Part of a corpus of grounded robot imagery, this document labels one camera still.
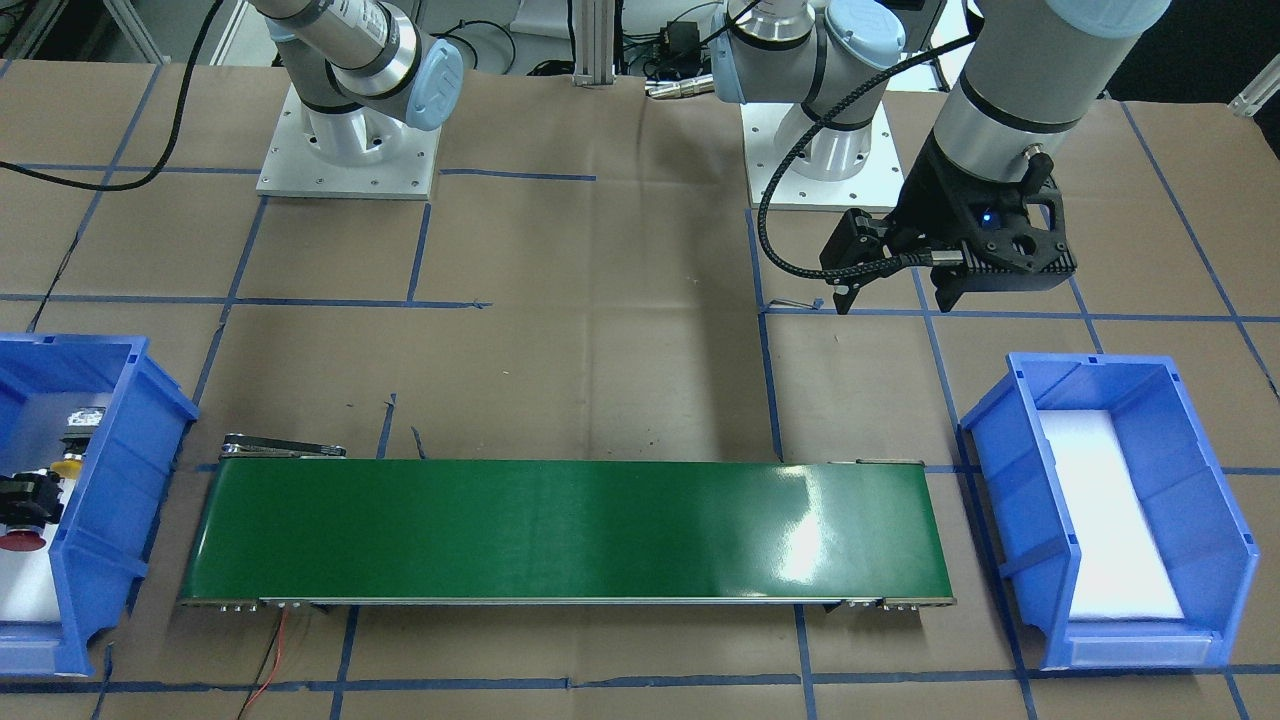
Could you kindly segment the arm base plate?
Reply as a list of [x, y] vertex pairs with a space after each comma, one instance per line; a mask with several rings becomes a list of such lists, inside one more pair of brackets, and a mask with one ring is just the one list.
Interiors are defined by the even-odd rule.
[[[742, 136], [751, 206], [756, 208], [783, 155], [810, 127], [797, 104], [742, 106]], [[855, 131], [822, 129], [786, 170], [771, 200], [773, 209], [870, 213], [892, 210], [902, 169], [883, 106]]]
[[291, 87], [256, 190], [289, 199], [426, 201], [440, 132], [413, 129], [367, 108], [328, 114]]

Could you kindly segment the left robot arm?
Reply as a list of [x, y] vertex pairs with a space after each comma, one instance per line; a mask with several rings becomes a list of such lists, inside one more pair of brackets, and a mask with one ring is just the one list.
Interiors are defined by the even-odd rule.
[[[982, 1], [966, 35], [906, 56], [899, 17], [877, 1], [724, 1], [709, 40], [724, 102], [787, 102], [790, 129], [758, 202], [756, 237], [778, 269], [823, 281], [849, 313], [863, 287], [931, 269], [950, 311], [965, 293], [1051, 290], [1076, 270], [1053, 163], [1068, 133], [1166, 1]], [[790, 263], [767, 217], [790, 169], [813, 173], [823, 133], [860, 138], [890, 79], [960, 47], [947, 92], [899, 199], [874, 218], [847, 209], [819, 264]]]

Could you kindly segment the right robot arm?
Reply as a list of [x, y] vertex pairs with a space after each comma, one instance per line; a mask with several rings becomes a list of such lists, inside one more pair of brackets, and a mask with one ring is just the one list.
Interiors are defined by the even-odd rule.
[[37, 283], [26, 332], [49, 328], [47, 305], [58, 305], [67, 273], [83, 272], [102, 295], [56, 313], [64, 332], [143, 334], [147, 307], [160, 332], [192, 338], [195, 322], [210, 322], [197, 346], [212, 356], [227, 318], [238, 302], [259, 232], [293, 240], [262, 273], [282, 288], [307, 268], [310, 249], [337, 249], [355, 260], [384, 249], [425, 251], [425, 236], [410, 237], [410, 214], [429, 218], [428, 177], [403, 178], [396, 201], [369, 193], [339, 196], [330, 181], [355, 174], [387, 187], [385, 158], [415, 159], [408, 141], [439, 120], [436, 105], [452, 108], [462, 61], [444, 40], [431, 41], [398, 6], [379, 1], [260, 1], [269, 28], [282, 35], [278, 54], [300, 91], [296, 114], [321, 150], [338, 140], [365, 141], [366, 163], [328, 160], [311, 178], [319, 196], [284, 197], [278, 208], [250, 190], [244, 167], [215, 151], [239, 149], [236, 122], [218, 109], [189, 105], [198, 55], [218, 17], [212, 3], [184, 64], [154, 70], [146, 87], [128, 96], [134, 115], [108, 131], [106, 163], [97, 178], [55, 176], [32, 161], [3, 164], [3, 269], [18, 272], [40, 250], [58, 250], [50, 278]]

